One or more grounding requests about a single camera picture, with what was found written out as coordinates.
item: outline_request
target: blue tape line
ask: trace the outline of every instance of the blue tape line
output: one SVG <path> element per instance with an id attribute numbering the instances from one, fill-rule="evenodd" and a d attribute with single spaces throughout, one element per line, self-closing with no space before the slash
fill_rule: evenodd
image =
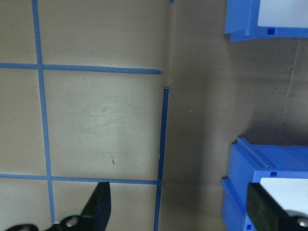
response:
<path id="1" fill-rule="evenodd" d="M 55 64 L 44 64 L 43 69 L 61 70 L 61 71 L 93 71 L 93 72 L 143 74 L 143 75 L 162 75 L 163 73 L 155 69 L 122 68 L 122 67 L 106 67 L 106 66 L 55 65 Z"/>
<path id="2" fill-rule="evenodd" d="M 35 70 L 35 69 L 38 68 L 38 65 L 37 64 L 0 63 L 0 68 L 31 69 L 31 70 Z"/>
<path id="3" fill-rule="evenodd" d="M 3 174 L 3 173 L 0 173 L 0 178 L 27 179 L 27 180 L 47 180 L 47 176 Z"/>
<path id="4" fill-rule="evenodd" d="M 163 180 L 163 172 L 164 172 L 164 158 L 165 158 L 165 144 L 166 144 L 166 128 L 167 128 L 169 91 L 170 91 L 169 88 L 164 88 L 162 123 L 161 123 L 161 129 L 160 129 L 160 147 L 159 147 L 160 158 L 159 158 L 158 176 L 157 176 L 154 231 L 158 231 L 160 199 L 161 199 L 161 194 L 162 194 L 161 182 Z"/>
<path id="5" fill-rule="evenodd" d="M 79 178 L 79 177 L 51 177 L 56 181 L 77 181 L 77 182 L 110 182 L 118 184 L 151 184 L 156 185 L 155 180 L 122 180 L 122 179 L 106 179 L 106 178 Z"/>
<path id="6" fill-rule="evenodd" d="M 39 78 L 38 85 L 39 85 L 39 96 L 40 96 L 42 124 L 43 124 L 43 137 L 44 137 L 44 148 L 45 148 L 49 207 L 50 207 L 51 223 L 54 224 L 55 211 L 54 211 L 54 198 L 53 198 L 53 189 L 52 189 L 52 180 L 51 180 L 51 160 L 50 160 L 50 149 L 49 149 L 49 135 L 48 135 L 48 123 L 47 123 L 47 109 L 46 109 L 46 98 L 45 98 L 42 49 L 41 49 L 40 30 L 39 30 L 38 0 L 32 0 L 32 13 L 33 13 L 35 46 L 36 46 L 36 54 L 37 54 L 37 62 L 38 62 L 38 78 Z"/>

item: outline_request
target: white label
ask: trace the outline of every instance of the white label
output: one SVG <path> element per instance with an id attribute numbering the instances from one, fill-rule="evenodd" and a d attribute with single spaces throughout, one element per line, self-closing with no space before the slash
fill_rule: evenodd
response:
<path id="1" fill-rule="evenodd" d="M 258 26 L 308 28 L 308 0 L 261 0 Z"/>
<path id="2" fill-rule="evenodd" d="M 262 178 L 260 184 L 284 210 L 308 216 L 308 179 Z"/>

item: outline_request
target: blue plastic bin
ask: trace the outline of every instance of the blue plastic bin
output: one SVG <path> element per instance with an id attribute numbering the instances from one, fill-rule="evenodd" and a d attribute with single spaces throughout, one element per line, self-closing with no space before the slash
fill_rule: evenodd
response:
<path id="1" fill-rule="evenodd" d="M 260 0 L 228 0 L 225 33 L 230 41 L 264 38 L 308 38 L 308 28 L 258 26 Z"/>
<path id="2" fill-rule="evenodd" d="M 246 212 L 248 183 L 262 178 L 308 179 L 308 146 L 250 144 L 231 146 L 228 177 L 222 180 L 222 217 L 228 231 L 256 231 Z"/>

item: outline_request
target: screw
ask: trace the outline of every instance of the screw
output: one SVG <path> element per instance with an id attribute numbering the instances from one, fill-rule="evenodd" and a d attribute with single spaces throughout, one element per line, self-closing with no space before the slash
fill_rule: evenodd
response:
<path id="1" fill-rule="evenodd" d="M 301 227 L 308 227 L 308 219 L 307 218 L 299 218 L 299 219 L 297 219 L 297 223 Z"/>
<path id="2" fill-rule="evenodd" d="M 77 225 L 77 223 L 78 223 L 78 217 L 71 217 L 71 218 L 65 223 L 65 225 L 66 225 L 67 227 L 73 227 L 73 226 Z"/>
<path id="3" fill-rule="evenodd" d="M 31 228 L 28 225 L 24 225 L 19 231 L 31 231 Z"/>

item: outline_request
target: blue tape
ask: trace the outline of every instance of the blue tape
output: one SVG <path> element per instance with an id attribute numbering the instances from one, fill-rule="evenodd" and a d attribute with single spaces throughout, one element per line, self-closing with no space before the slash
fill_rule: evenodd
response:
<path id="1" fill-rule="evenodd" d="M 41 49 L 40 30 L 39 30 L 38 0 L 32 0 L 32 13 L 33 13 L 33 24 L 34 24 L 35 47 L 36 47 L 37 62 L 38 62 L 38 78 L 39 78 L 38 85 L 39 85 L 39 96 L 40 96 L 42 124 L 43 124 L 43 137 L 44 137 L 44 148 L 45 148 L 49 207 L 50 207 L 51 223 L 54 224 L 55 211 L 54 211 L 54 198 L 53 198 L 53 189 L 52 189 L 52 180 L 51 180 L 51 160 L 50 160 L 50 149 L 49 149 L 49 135 L 48 135 L 48 123 L 47 123 L 47 109 L 46 109 L 46 98 L 45 98 L 42 49 Z"/>
<path id="2" fill-rule="evenodd" d="M 79 177 L 51 177 L 56 181 L 76 181 L 76 182 L 110 182 L 118 184 L 151 184 L 156 185 L 155 180 L 122 180 L 122 179 L 106 179 L 106 178 L 79 178 Z"/>
<path id="3" fill-rule="evenodd" d="M 31 70 L 35 70 L 35 69 L 38 68 L 38 65 L 37 64 L 0 63 L 0 68 L 31 69 Z"/>
<path id="4" fill-rule="evenodd" d="M 43 69 L 44 70 L 61 70 L 61 71 L 93 71 L 93 72 L 143 74 L 143 75 L 162 75 L 163 73 L 155 69 L 105 67 L 105 66 L 81 66 L 81 65 L 55 65 L 55 64 L 44 64 Z"/>
<path id="5" fill-rule="evenodd" d="M 47 180 L 46 176 L 3 174 L 3 173 L 0 173 L 0 178 L 26 179 L 26 180 Z"/>
<path id="6" fill-rule="evenodd" d="M 169 91 L 170 91 L 169 88 L 164 88 L 162 123 L 161 123 L 161 129 L 160 129 L 160 147 L 159 147 L 160 158 L 159 158 L 158 176 L 157 176 L 154 231 L 158 231 L 158 224 L 159 224 L 158 222 L 159 222 L 160 199 L 161 199 L 161 194 L 162 194 L 161 182 L 163 180 L 163 172 L 164 172 Z"/>

